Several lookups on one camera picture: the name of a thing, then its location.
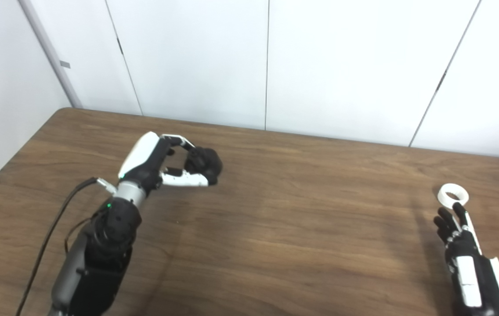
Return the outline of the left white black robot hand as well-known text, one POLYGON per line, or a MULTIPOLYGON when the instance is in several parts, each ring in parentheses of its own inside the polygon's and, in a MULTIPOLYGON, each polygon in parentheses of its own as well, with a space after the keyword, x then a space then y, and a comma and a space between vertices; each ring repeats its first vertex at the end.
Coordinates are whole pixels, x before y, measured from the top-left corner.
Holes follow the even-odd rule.
POLYGON ((192 173, 185 169, 161 171, 161 167, 171 154, 172 148, 180 146, 191 152, 196 149, 187 138, 175 134, 158 135, 147 132, 133 146, 118 173, 119 182, 131 182, 146 194, 160 186, 208 187, 214 185, 207 176, 192 173))

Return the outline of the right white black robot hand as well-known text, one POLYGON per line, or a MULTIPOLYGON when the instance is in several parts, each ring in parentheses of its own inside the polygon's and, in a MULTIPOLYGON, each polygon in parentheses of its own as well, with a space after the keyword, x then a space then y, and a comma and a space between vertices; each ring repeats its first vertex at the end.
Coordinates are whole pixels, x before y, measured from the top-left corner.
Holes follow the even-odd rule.
POLYGON ((499 259, 484 256, 469 213, 455 201, 434 217, 453 285, 455 316, 499 316, 499 259))

